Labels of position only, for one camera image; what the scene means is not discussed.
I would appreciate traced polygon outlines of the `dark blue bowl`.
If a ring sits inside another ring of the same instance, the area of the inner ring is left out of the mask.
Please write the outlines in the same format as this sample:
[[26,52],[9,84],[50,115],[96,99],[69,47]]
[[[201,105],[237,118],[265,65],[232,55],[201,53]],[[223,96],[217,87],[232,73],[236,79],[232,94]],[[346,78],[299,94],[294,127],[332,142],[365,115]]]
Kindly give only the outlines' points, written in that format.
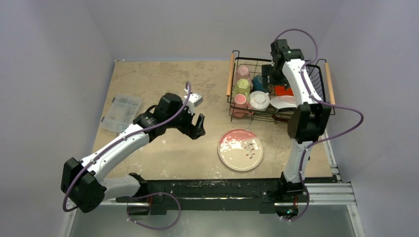
[[262,92],[269,92],[269,89],[264,88],[263,81],[262,81],[262,75],[256,75],[252,80],[253,88],[252,91],[262,91]]

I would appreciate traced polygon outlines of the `light pink faceted mug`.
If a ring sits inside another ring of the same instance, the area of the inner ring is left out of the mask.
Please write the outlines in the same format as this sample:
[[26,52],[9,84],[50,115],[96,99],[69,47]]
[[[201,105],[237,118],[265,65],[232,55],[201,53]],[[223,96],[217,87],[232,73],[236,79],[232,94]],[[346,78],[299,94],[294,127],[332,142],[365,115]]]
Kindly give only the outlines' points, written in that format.
[[250,79],[250,70],[247,66],[240,65],[236,69],[234,77],[233,77],[233,85],[236,85],[239,79],[247,79],[247,80]]

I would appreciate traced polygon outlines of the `orange small plate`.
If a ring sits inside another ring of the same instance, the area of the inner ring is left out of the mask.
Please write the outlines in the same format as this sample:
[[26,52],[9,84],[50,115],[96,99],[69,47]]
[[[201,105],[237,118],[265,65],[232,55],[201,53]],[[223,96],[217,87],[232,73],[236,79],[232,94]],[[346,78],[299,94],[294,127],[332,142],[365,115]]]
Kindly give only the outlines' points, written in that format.
[[291,88],[285,88],[284,86],[275,86],[274,88],[275,95],[277,96],[293,96],[293,91]]

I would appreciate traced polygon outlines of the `green faceted mug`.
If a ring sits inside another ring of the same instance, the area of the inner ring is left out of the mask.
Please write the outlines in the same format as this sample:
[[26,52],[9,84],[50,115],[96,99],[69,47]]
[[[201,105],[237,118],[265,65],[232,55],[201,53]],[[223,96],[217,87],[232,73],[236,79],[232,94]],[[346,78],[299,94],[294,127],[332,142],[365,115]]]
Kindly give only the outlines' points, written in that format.
[[252,89],[252,82],[248,79],[239,79],[234,86],[232,97],[235,97],[238,94],[245,95],[247,98],[251,93]]

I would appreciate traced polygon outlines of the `white handled cup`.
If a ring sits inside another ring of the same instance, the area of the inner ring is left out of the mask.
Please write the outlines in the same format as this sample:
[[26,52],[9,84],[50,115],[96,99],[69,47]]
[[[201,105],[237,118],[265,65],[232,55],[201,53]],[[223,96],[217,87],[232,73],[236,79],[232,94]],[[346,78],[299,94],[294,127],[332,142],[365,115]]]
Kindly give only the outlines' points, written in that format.
[[270,105],[269,94],[262,91],[253,91],[249,95],[249,104],[253,110],[266,111]]

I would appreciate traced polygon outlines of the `green rimmed white plate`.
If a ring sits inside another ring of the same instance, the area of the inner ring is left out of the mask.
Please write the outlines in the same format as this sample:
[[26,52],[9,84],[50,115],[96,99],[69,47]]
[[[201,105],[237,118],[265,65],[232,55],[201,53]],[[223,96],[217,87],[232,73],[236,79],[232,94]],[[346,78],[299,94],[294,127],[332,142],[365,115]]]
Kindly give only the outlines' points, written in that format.
[[295,98],[290,95],[275,96],[270,99],[270,105],[278,110],[297,107]]

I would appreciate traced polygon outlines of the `salmon pink mug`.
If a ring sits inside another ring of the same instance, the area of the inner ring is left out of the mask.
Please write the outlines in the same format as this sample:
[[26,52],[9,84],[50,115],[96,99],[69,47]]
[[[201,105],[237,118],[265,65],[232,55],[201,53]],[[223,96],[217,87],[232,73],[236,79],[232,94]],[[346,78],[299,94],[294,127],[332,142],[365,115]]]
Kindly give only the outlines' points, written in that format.
[[243,118],[246,115],[252,115],[251,107],[244,94],[237,94],[234,96],[232,103],[232,116],[236,118]]

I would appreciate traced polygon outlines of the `large white bottom plate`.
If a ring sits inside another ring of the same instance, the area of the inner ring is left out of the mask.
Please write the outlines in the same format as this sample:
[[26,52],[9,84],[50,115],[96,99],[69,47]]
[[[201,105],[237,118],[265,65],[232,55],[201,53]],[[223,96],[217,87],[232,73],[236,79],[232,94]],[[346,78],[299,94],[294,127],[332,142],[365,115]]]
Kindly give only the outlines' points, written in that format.
[[245,129],[233,129],[225,133],[218,143],[220,160],[230,169],[245,172],[256,168],[262,161],[262,141]]

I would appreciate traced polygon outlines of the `red rimmed plate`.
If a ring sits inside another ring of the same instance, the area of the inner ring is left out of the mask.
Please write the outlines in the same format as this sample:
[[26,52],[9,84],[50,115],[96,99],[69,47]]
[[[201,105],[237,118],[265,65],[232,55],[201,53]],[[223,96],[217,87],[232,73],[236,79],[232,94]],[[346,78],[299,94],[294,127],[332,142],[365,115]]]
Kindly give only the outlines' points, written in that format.
[[275,112],[275,116],[279,118],[287,118],[289,119],[294,114],[295,108],[282,108],[277,109]]

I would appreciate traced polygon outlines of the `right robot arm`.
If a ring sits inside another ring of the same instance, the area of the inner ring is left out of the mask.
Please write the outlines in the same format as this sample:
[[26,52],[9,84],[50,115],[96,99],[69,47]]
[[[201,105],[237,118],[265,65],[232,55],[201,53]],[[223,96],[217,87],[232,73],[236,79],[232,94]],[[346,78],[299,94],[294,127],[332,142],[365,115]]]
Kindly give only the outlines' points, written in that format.
[[262,85],[290,87],[296,104],[288,122],[291,152],[274,192],[289,201],[305,191],[305,168],[312,146],[324,134],[332,109],[322,104],[314,89],[301,50],[291,49],[285,39],[274,40],[270,47],[272,63],[262,66]]

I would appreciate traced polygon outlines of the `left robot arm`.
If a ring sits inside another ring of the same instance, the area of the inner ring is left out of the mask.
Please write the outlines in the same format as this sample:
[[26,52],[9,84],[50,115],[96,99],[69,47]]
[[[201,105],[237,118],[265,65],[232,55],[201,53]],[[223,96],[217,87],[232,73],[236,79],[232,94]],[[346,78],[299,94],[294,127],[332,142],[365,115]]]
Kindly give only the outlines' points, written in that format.
[[175,128],[193,140],[205,135],[203,114],[199,114],[196,124],[192,123],[195,108],[202,102],[198,93],[183,98],[166,93],[157,105],[137,116],[125,131],[102,149],[81,160],[68,159],[63,166],[61,181],[61,190],[65,194],[63,210],[70,212],[78,208],[88,213],[108,199],[145,200],[147,182],[140,175],[131,173],[123,178],[107,178],[107,175],[167,129]]

